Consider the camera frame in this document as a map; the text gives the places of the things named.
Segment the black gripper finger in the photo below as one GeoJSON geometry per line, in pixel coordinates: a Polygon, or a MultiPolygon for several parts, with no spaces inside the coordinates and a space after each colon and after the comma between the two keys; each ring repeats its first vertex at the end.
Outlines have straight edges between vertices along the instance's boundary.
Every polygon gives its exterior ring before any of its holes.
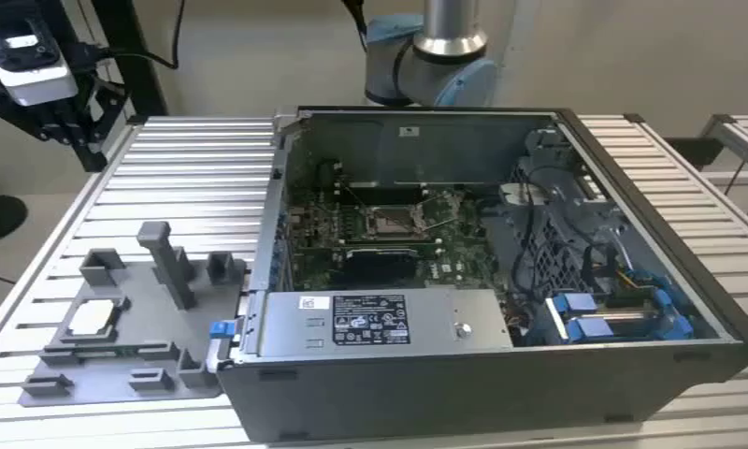
{"type": "Polygon", "coordinates": [[[59,116],[61,100],[34,106],[14,102],[5,88],[0,87],[0,119],[41,141],[69,143],[59,116]]]}
{"type": "Polygon", "coordinates": [[[97,75],[74,76],[77,94],[66,101],[66,127],[70,148],[78,157],[101,157],[91,148],[99,145],[119,118],[129,91],[122,83],[97,75]]]}

